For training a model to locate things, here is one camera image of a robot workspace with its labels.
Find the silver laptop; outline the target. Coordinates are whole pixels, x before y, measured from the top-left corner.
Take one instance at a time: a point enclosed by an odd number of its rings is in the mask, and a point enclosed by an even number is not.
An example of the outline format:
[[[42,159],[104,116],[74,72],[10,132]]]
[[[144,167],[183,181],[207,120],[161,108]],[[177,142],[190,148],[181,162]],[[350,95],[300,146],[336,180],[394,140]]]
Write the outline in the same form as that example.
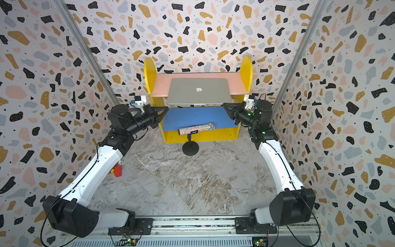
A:
[[[222,105],[231,103],[228,81],[215,78],[171,80],[167,104],[174,106]]]

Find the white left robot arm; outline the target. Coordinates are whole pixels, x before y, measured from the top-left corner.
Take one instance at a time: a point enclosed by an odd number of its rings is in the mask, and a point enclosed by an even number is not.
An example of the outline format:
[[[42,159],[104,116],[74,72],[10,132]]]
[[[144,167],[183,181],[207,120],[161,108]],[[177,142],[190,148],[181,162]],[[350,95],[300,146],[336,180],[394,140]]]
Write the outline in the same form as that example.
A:
[[[110,131],[97,145],[97,153],[66,189],[43,202],[45,222],[58,231],[86,237],[95,230],[113,228],[116,232],[132,232],[136,228],[135,213],[130,210],[93,211],[89,203],[104,178],[115,168],[132,144],[136,135],[149,127],[156,128],[169,111],[168,107],[146,105],[142,109],[117,105],[108,119]]]

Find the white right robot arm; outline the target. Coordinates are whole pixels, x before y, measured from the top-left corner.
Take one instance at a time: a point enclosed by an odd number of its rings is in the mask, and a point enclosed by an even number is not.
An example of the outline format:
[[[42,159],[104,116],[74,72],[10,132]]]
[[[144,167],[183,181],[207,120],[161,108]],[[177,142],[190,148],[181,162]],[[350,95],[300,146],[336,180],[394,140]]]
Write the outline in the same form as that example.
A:
[[[251,141],[263,156],[275,182],[277,195],[269,206],[251,211],[251,228],[257,230],[259,226],[269,224],[283,226],[308,222],[312,216],[315,193],[297,178],[283,153],[271,126],[272,104],[267,100],[258,100],[250,110],[246,102],[224,103],[222,106],[230,119],[248,129]]]

